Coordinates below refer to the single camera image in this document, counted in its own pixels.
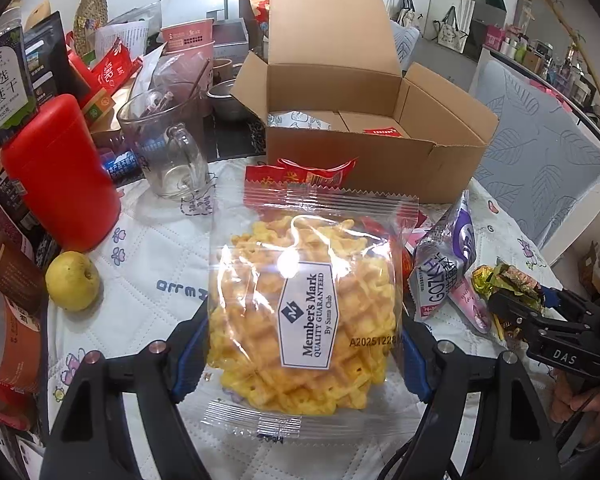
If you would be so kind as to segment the green brown snack packet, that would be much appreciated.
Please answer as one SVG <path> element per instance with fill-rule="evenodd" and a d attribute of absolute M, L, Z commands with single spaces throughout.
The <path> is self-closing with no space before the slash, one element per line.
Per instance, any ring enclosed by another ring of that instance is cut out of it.
<path fill-rule="evenodd" d="M 471 285 L 484 300 L 489 300 L 500 290 L 506 290 L 535 311 L 541 312 L 544 307 L 544 294 L 540 283 L 508 263 L 479 266 L 471 274 Z"/>

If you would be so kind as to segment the silver purple snack bag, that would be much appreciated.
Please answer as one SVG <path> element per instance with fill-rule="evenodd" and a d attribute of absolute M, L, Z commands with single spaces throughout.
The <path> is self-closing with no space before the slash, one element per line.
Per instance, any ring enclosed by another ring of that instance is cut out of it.
<path fill-rule="evenodd" d="M 474 224 L 465 190 L 415 247 L 408 287 L 419 321 L 432 315 L 476 260 Z"/>

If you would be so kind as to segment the clear waffle cookie bag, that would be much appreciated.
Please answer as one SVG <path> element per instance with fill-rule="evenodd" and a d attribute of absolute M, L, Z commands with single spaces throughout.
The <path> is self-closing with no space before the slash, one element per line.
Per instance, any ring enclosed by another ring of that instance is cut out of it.
<path fill-rule="evenodd" d="M 403 247 L 413 197 L 226 182 L 210 236 L 202 419 L 234 434 L 405 434 Z"/>

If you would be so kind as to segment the red long snack packet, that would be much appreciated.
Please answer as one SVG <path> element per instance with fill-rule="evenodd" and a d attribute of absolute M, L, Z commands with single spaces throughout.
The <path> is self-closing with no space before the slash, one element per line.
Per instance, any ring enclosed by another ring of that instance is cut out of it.
<path fill-rule="evenodd" d="M 365 129 L 366 134 L 372 134 L 373 136 L 390 136 L 390 138 L 402 138 L 402 133 L 394 127 L 389 128 L 373 128 Z"/>

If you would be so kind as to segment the large red candy bag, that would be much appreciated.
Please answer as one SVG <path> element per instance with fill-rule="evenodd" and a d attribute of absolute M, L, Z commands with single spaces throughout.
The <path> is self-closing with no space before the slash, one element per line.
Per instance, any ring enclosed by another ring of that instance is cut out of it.
<path fill-rule="evenodd" d="M 356 159 L 332 168 L 301 166 L 279 158 L 274 165 L 251 165 L 245 170 L 245 181 L 264 186 L 274 184 L 309 184 L 339 188 L 356 166 Z"/>

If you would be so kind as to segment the white bread print snack bag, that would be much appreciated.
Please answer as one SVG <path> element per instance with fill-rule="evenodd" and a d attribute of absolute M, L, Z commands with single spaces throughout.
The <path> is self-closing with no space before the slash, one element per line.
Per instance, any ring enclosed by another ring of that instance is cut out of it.
<path fill-rule="evenodd" d="M 268 114 L 268 126 L 272 128 L 316 130 L 330 130 L 332 128 L 329 122 L 324 122 L 324 120 L 306 112 L 300 112 L 300 110 L 270 113 Z"/>

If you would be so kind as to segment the yellow green fruit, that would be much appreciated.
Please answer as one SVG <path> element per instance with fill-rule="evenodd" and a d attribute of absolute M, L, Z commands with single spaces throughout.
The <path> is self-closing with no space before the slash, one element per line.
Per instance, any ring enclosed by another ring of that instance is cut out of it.
<path fill-rule="evenodd" d="M 45 274 L 50 300 L 69 312 L 80 312 L 96 301 L 99 295 L 99 273 L 87 255 L 80 252 L 62 252 Z"/>

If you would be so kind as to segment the red plastic canister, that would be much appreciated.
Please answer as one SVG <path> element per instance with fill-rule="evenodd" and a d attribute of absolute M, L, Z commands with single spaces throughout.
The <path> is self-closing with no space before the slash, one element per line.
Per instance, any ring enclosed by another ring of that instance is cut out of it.
<path fill-rule="evenodd" d="M 79 103 L 61 94 L 1 148 L 23 203 L 61 248 L 89 252 L 118 221 L 120 198 Z"/>

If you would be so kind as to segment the open cardboard box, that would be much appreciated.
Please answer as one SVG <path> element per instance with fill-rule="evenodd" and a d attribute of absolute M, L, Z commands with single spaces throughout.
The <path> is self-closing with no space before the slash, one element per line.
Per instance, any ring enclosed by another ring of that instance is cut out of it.
<path fill-rule="evenodd" d="M 300 110 L 330 130 L 265 130 L 266 159 L 330 168 L 356 159 L 354 190 L 450 204 L 468 187 L 498 118 L 412 63 L 401 70 L 382 0 L 270 0 L 268 58 L 251 53 L 234 98 L 261 120 Z M 394 127 L 402 138 L 365 129 Z"/>

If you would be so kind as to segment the glass mug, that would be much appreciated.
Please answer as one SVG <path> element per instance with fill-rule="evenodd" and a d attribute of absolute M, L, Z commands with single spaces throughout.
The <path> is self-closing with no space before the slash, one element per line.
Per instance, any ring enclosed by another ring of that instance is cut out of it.
<path fill-rule="evenodd" d="M 204 118 L 194 84 L 160 84 L 134 96 L 117 120 L 154 194 L 178 200 L 206 189 Z"/>

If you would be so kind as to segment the clear jar dark label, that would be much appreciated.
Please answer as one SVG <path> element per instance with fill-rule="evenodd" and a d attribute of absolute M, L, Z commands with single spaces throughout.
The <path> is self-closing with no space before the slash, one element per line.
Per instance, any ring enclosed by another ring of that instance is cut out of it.
<path fill-rule="evenodd" d="M 19 20 L 0 29 L 0 148 L 38 114 Z"/>

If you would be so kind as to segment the black standing pouch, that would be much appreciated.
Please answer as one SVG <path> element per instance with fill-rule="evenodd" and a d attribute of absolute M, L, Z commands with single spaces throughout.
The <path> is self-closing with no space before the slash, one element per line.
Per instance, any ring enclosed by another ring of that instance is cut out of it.
<path fill-rule="evenodd" d="M 87 96 L 88 85 L 69 62 L 58 11 L 24 33 L 24 46 L 38 106 L 61 94 L 72 94 L 78 101 Z"/>

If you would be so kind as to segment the red foil packet upright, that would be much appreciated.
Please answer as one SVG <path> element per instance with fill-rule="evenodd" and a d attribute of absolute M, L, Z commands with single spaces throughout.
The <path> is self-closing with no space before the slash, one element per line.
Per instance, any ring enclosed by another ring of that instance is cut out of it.
<path fill-rule="evenodd" d="M 142 66 L 142 59 L 132 58 L 129 48 L 117 38 L 104 57 L 91 69 L 91 74 L 113 96 Z"/>

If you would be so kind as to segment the pink paper cup stack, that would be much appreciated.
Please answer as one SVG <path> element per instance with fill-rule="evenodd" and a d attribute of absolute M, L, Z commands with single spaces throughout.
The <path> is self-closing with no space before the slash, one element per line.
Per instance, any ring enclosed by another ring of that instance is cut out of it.
<path fill-rule="evenodd" d="M 195 82 L 202 90 L 212 83 L 212 18 L 163 27 L 166 47 L 152 75 L 155 84 Z"/>

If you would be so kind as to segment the woven round mat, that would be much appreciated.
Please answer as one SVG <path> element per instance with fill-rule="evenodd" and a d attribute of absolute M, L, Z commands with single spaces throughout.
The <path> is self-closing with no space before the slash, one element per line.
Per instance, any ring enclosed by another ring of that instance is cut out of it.
<path fill-rule="evenodd" d="M 80 0 L 72 30 L 73 47 L 79 56 L 95 50 L 95 32 L 107 22 L 107 0 Z"/>

